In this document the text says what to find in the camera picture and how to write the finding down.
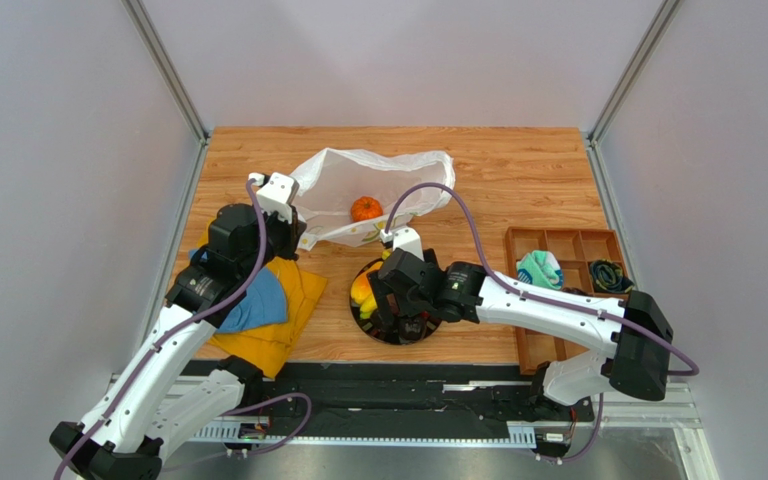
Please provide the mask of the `white plastic bag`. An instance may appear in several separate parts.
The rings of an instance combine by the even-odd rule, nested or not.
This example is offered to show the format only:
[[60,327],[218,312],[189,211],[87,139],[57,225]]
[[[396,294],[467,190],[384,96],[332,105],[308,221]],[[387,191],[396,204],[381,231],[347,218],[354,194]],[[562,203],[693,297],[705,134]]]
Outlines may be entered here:
[[[426,182],[453,188],[456,181],[453,158],[438,150],[386,157],[368,150],[325,148],[298,166],[291,177],[299,183],[293,204],[307,223],[299,247],[307,251],[322,242],[348,247],[377,242],[391,211],[396,212],[391,225],[396,229],[451,199],[440,189],[424,188],[399,204],[405,191]],[[378,201],[383,213],[353,220],[350,209],[362,197]]]

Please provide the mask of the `orange toy pumpkin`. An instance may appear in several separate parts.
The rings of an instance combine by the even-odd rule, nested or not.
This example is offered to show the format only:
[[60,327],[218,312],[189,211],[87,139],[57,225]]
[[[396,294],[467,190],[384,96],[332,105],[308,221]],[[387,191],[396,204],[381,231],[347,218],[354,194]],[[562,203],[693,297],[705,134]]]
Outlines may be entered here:
[[362,222],[384,215],[381,203],[375,198],[363,196],[353,202],[349,214],[353,222]]

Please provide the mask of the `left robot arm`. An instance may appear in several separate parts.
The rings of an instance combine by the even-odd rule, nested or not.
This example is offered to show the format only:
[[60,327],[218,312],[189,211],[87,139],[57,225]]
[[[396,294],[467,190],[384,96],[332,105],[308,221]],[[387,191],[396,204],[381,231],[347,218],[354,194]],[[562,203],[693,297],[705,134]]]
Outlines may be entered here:
[[259,400],[263,380],[285,361],[278,349],[231,349],[199,386],[162,403],[214,335],[285,326],[291,317],[286,300],[266,266],[275,258],[296,259],[305,228],[287,202],[221,208],[118,381],[81,420],[63,421],[51,433],[49,443],[61,458],[55,478],[71,471],[83,479],[155,479],[213,418]]

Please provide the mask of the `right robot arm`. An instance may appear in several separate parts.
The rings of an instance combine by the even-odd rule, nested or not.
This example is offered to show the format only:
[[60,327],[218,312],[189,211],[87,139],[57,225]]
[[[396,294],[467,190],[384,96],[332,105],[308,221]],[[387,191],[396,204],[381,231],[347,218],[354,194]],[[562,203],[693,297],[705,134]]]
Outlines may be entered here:
[[536,370],[534,395],[559,405],[616,391],[661,401],[666,396],[673,329],[655,299],[589,297],[524,284],[466,262],[442,269],[395,250],[368,276],[379,315],[445,322],[504,324],[561,338],[585,353]]

